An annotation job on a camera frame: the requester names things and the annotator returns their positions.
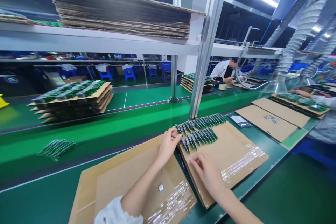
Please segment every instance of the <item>sleeve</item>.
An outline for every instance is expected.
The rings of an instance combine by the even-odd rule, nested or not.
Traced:
[[[133,217],[128,212],[124,212],[121,206],[122,198],[123,196],[118,196],[101,210],[97,214],[94,224],[142,224],[144,222],[142,215]]]
[[[332,110],[336,110],[336,97],[326,98],[325,96],[313,96],[311,99],[314,102],[320,102],[329,106]]]

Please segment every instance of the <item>white cloth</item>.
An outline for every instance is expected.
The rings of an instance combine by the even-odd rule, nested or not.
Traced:
[[[308,136],[321,142],[336,144],[336,97],[313,96],[311,99],[329,106],[331,110],[308,133]]]
[[[62,69],[65,71],[70,71],[70,70],[76,70],[77,67],[75,67],[74,65],[71,64],[62,64]]]
[[[122,198],[123,196],[118,196],[101,210],[97,214],[94,224],[142,224],[144,222],[142,215],[133,217],[128,212],[124,212],[121,205]]]
[[[122,66],[122,69],[125,70],[126,68],[132,68],[133,65],[130,65],[130,64],[125,64]]]
[[[99,71],[99,72],[107,72],[106,68],[109,67],[110,64],[107,63],[102,63],[102,64],[98,64],[95,66],[95,68]]]
[[[211,78],[216,78],[216,77],[222,77],[224,78],[225,72],[227,70],[227,68],[229,67],[229,62],[230,60],[226,60],[226,61],[221,61],[219,62],[215,68],[213,69],[212,73],[210,74]],[[235,76],[236,71],[233,70],[231,77]],[[249,72],[243,73],[240,70],[238,71],[238,75],[239,78],[243,78],[243,81],[247,81],[247,77],[248,77]]]

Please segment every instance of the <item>yellow object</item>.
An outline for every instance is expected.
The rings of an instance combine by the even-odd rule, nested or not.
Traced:
[[[5,102],[2,98],[1,98],[2,94],[0,94],[0,109],[6,107],[7,105],[9,105],[9,103]]]

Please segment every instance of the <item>tape roll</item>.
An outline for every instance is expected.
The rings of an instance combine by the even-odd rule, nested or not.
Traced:
[[[219,84],[218,89],[219,90],[226,90],[227,89],[227,85],[226,84]]]

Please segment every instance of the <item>vertical metal pole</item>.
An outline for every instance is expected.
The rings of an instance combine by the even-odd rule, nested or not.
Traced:
[[[173,0],[173,5],[181,7],[182,0]],[[176,98],[176,82],[177,82],[177,55],[171,56],[171,92],[170,98],[168,101],[176,102],[178,99]]]
[[[224,0],[207,0],[206,3],[205,25],[198,50],[194,91],[190,102],[189,119],[191,120],[197,117],[223,3]]]

